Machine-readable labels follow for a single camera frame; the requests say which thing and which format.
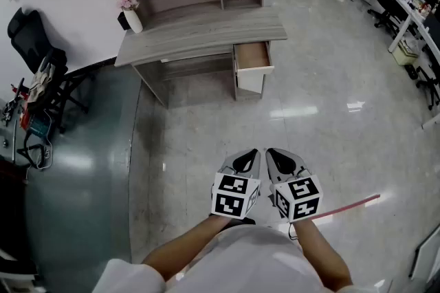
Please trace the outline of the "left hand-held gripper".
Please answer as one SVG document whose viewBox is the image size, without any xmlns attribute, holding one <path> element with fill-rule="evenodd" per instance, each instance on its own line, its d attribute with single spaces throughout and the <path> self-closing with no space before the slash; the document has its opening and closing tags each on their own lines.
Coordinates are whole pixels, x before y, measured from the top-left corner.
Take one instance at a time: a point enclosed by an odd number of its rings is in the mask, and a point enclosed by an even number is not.
<svg viewBox="0 0 440 293">
<path fill-rule="evenodd" d="M 228 156 L 214 178 L 211 213 L 244 219 L 260 195 L 260 168 L 261 153 L 258 149 Z"/>
</svg>

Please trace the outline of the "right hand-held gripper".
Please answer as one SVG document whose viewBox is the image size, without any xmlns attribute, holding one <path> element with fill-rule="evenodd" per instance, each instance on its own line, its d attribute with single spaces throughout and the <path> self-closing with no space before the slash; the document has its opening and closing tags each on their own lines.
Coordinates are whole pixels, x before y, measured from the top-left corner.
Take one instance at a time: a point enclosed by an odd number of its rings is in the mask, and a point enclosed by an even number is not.
<svg viewBox="0 0 440 293">
<path fill-rule="evenodd" d="M 323 192 L 317 175 L 305 175 L 287 181 L 308 170 L 304 160 L 289 151 L 270 148 L 265 152 L 267 170 L 274 185 L 274 205 L 289 223 L 317 215 Z"/>
</svg>

